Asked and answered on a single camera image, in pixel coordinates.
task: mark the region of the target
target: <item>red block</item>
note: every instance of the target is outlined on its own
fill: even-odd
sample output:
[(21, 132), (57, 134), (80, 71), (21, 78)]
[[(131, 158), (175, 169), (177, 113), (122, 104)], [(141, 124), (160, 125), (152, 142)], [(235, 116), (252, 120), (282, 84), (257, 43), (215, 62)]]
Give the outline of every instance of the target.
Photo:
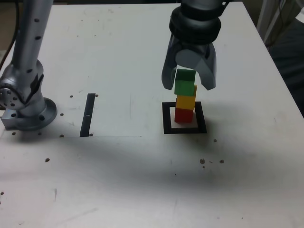
[(174, 121), (176, 123), (191, 123), (193, 119), (193, 110), (175, 108)]

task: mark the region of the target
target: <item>black tape strip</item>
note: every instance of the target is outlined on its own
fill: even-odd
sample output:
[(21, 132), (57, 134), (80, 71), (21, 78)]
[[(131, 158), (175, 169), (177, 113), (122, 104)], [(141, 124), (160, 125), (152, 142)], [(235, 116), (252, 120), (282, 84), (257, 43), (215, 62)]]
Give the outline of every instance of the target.
[(88, 137), (94, 108), (95, 94), (87, 94), (84, 118), (82, 119), (80, 137)]

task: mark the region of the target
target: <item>black square outline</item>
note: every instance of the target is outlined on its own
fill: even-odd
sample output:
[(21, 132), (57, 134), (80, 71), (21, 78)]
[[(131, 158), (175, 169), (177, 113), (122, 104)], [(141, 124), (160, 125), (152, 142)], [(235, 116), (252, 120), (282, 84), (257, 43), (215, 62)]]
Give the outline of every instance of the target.
[(207, 133), (205, 118), (201, 102), (195, 102), (195, 116), (198, 123), (197, 128), (172, 128), (170, 107), (175, 107), (175, 102), (162, 103), (162, 121), (164, 134), (202, 134)]

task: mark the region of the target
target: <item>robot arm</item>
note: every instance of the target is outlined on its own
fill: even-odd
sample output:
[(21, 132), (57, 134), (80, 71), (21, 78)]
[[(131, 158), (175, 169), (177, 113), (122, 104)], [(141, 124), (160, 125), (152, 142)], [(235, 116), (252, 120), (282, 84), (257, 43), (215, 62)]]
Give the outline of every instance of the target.
[(43, 67), (38, 55), (53, 0), (24, 0), (11, 63), (0, 79), (0, 104), (6, 129), (32, 131), (51, 123), (57, 109), (41, 93)]
[(171, 15), (171, 38), (162, 70), (162, 83), (172, 89), (176, 66), (198, 72), (201, 84), (211, 90), (216, 85), (216, 53), (212, 42), (218, 37), (222, 15), (229, 1), (184, 0)]
[[(51, 123), (57, 108), (41, 93), (43, 67), (38, 54), (53, 0), (24, 0), (12, 62), (0, 78), (0, 104), (6, 107), (6, 129), (32, 131)], [(172, 89), (176, 66), (196, 70), (208, 90), (215, 87), (215, 49), (212, 42), (221, 27), (223, 0), (184, 0), (172, 12), (172, 32), (162, 71), (162, 83)]]

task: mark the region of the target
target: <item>cable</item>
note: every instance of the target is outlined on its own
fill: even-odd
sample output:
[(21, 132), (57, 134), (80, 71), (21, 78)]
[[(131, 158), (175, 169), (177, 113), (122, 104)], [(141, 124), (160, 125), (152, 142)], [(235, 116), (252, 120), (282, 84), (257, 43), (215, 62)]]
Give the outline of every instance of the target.
[(279, 32), (278, 32), (278, 35), (277, 35), (277, 37), (275, 38), (275, 40), (272, 40), (272, 38), (273, 38), (273, 35), (274, 35), (274, 33), (272, 32), (271, 33), (271, 36), (270, 36), (270, 43), (267, 45), (267, 48), (270, 48), (270, 47), (272, 47), (274, 44), (275, 44), (275, 42), (277, 41), (277, 39), (278, 39), (278, 37), (279, 37), (279, 35), (280, 35), (280, 33), (282, 32), (282, 29), (284, 28), (284, 21), (283, 21), (283, 17), (282, 17), (282, 9), (281, 9), (281, 7), (283, 6), (283, 5), (281, 5), (281, 0), (278, 0), (278, 8), (279, 8), (279, 15), (280, 15), (280, 19), (281, 19), (281, 22), (282, 22), (282, 26), (281, 26), (281, 28), (280, 28), (280, 30), (279, 30)]
[(282, 26), (281, 26), (281, 28), (280, 28), (280, 30), (279, 30), (279, 32), (278, 32), (278, 34), (277, 34), (277, 36), (276, 36), (276, 38), (275, 38), (274, 41), (272, 41), (273, 33), (271, 34), (271, 36), (270, 36), (270, 44), (267, 45), (267, 48), (271, 48), (276, 43), (276, 41), (280, 37), (280, 34), (281, 34), (282, 30), (285, 28), (286, 24), (290, 23), (289, 18), (290, 18), (290, 15), (292, 14), (292, 12), (293, 12), (293, 10), (295, 8), (295, 4), (296, 4), (296, 0), (293, 0), (292, 5), (291, 5), (290, 10), (289, 10), (289, 13), (288, 13), (288, 15), (286, 17), (286, 21), (285, 22), (284, 22), (283, 17), (282, 17), (282, 8), (279, 5), (280, 18), (281, 18), (281, 21), (282, 21)]
[(18, 29), (19, 29), (19, 4), (18, 4), (18, 0), (15, 0), (15, 8), (16, 8), (16, 23), (15, 23), (15, 31), (14, 31), (14, 35), (13, 35), (13, 38), (9, 44), (9, 48), (6, 50), (4, 56), (3, 56), (3, 59), (0, 63), (0, 71), (3, 67), (3, 64), (7, 58), (7, 56), (9, 55), (9, 52), (11, 50), (11, 48), (13, 47), (14, 45), (14, 42), (16, 40), (16, 37), (17, 37), (17, 34), (18, 34)]

